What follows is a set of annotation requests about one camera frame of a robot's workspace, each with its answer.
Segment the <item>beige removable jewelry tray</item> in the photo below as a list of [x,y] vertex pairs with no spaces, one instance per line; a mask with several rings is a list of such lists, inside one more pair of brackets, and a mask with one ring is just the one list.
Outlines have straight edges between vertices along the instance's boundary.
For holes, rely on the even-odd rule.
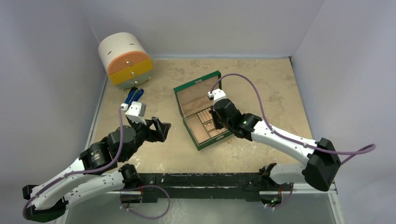
[[222,129],[216,129],[213,121],[213,117],[211,113],[209,112],[209,108],[202,110],[197,113],[201,123],[203,126],[207,123],[210,123],[212,126],[205,127],[206,132],[209,134],[210,137],[214,137],[220,133],[222,133]]

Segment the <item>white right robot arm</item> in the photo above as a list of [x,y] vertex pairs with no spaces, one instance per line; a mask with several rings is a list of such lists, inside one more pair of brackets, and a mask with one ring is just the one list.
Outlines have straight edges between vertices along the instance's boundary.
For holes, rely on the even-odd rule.
[[297,164],[266,166],[262,177],[266,189],[273,190],[289,182],[305,182],[320,191],[330,189],[341,166],[330,140],[305,139],[274,126],[268,127],[258,116],[242,114],[227,98],[216,100],[210,113],[217,129],[225,128],[237,138],[270,146],[298,161]]

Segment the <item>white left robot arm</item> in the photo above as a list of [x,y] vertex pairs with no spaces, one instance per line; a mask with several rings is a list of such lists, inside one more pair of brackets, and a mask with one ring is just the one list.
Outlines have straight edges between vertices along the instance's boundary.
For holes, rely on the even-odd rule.
[[110,192],[138,191],[155,188],[144,185],[132,164],[126,161],[144,142],[165,142],[171,128],[158,118],[129,121],[91,144],[64,171],[40,185],[26,185],[22,189],[27,201],[22,215],[26,220],[46,223],[58,219],[73,206]]

